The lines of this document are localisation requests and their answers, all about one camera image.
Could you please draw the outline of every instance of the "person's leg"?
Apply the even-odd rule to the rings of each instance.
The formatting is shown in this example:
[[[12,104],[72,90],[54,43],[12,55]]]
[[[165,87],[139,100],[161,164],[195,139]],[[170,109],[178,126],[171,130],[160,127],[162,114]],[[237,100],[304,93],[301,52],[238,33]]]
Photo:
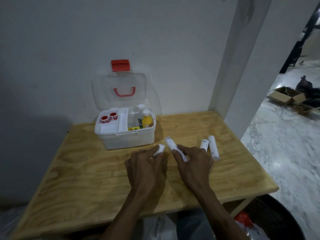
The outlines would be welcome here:
[[[178,240],[214,240],[209,221],[202,209],[178,212]]]

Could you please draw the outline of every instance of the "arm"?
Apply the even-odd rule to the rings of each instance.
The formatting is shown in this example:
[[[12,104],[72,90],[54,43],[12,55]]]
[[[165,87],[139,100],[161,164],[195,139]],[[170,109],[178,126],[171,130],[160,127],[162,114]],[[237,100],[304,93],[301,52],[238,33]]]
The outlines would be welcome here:
[[[155,159],[150,160],[158,149],[157,145],[150,150],[133,152],[130,159],[125,161],[131,190],[121,210],[100,240],[131,239],[140,212],[161,173],[163,153],[157,154]]]
[[[182,145],[178,145],[178,148],[191,158],[190,161],[184,162],[178,151],[172,151],[182,181],[197,198],[216,238],[218,240],[249,240],[210,188],[209,173],[213,160],[207,155],[206,150]]]

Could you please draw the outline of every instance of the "wooden tabletop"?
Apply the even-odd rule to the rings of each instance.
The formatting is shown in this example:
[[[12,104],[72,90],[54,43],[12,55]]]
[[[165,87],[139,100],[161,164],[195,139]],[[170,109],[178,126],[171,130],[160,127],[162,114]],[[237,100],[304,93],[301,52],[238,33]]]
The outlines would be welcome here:
[[[220,160],[211,169],[210,186],[221,203],[278,190],[272,178],[213,112],[158,116],[154,144],[126,149],[105,150],[94,126],[78,124],[69,131],[13,239],[72,232],[112,221],[130,191],[124,161],[133,151],[165,144],[166,136],[188,147],[199,147],[202,139],[215,136]],[[168,147],[165,152],[166,176],[141,216],[198,206],[183,184]]]

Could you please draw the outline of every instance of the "red handle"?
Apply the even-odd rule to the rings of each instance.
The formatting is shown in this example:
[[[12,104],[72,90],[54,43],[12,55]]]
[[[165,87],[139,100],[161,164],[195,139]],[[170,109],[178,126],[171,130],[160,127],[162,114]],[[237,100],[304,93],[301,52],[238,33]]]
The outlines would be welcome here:
[[[136,93],[136,87],[132,87],[132,93],[130,94],[119,94],[118,93],[118,88],[114,88],[113,89],[115,94],[118,96],[118,97],[131,97],[131,96],[134,96],[134,94]]]

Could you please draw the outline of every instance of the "plastic box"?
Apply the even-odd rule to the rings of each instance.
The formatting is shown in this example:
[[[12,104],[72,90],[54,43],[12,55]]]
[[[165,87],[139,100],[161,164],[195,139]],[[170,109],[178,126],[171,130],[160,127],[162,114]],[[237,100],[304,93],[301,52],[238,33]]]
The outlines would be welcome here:
[[[105,149],[154,143],[157,121],[155,111],[147,100],[147,84],[148,77],[145,73],[133,71],[112,72],[109,75],[98,76],[92,81],[96,106],[102,110],[97,118],[94,132],[101,138]],[[144,129],[128,130],[139,126],[138,115],[141,112],[139,104],[145,105],[143,109],[150,110],[154,125]],[[118,119],[101,123],[100,118],[109,116],[112,112],[118,113]]]

